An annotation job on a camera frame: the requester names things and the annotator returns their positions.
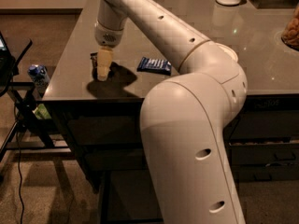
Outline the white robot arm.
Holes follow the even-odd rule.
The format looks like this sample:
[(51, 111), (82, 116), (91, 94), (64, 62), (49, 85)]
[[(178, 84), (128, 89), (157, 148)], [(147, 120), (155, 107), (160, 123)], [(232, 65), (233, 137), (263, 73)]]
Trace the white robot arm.
[(131, 19), (178, 71), (146, 95), (140, 132), (164, 224), (246, 224), (223, 142), (247, 96), (242, 67), (152, 0), (102, 0), (97, 29)]

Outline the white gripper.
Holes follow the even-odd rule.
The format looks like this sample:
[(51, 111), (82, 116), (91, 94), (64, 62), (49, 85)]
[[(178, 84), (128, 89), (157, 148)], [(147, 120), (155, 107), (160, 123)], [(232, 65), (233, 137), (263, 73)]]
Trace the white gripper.
[(94, 25), (94, 37), (97, 43), (102, 46), (97, 52), (97, 78), (106, 81), (110, 66), (113, 60), (112, 48), (117, 47), (123, 35), (123, 30), (110, 30), (99, 21)]

